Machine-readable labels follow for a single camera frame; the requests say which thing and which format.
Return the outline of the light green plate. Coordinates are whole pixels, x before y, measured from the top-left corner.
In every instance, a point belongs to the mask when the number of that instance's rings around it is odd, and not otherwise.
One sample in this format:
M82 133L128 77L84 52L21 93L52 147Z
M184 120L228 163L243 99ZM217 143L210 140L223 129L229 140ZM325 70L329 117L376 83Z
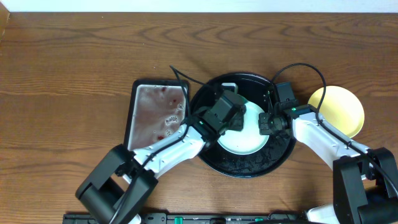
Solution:
M224 150L240 156L257 152L266 145L269 139L269 135L261 135L259 129L259 115L264 110L243 96L242 99L246 107L242 130L229 129L217 141Z

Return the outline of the yellow plate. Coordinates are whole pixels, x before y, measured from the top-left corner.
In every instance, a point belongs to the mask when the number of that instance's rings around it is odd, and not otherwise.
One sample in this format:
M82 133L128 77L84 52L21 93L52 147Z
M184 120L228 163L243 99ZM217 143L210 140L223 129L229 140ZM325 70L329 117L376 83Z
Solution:
M320 113L339 131L353 138L364 125L364 109L360 100L340 86L327 86Z

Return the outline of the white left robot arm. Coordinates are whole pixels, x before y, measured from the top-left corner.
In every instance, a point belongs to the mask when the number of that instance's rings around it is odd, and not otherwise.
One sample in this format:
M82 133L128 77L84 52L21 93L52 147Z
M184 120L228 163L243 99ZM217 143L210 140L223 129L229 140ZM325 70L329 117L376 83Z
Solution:
M139 149L112 148L77 188L98 223L139 223L139 211L161 175L196 157L230 127L243 128L244 105L204 107L165 139Z

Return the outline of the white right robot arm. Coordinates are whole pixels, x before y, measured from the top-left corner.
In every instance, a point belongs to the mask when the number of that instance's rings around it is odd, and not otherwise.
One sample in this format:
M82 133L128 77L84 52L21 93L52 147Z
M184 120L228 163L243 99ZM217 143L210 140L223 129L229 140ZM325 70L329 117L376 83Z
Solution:
M260 113L261 135L288 134L333 171L333 202L306 212L312 223L395 223L397 163L385 147L371 149L333 127L310 105Z

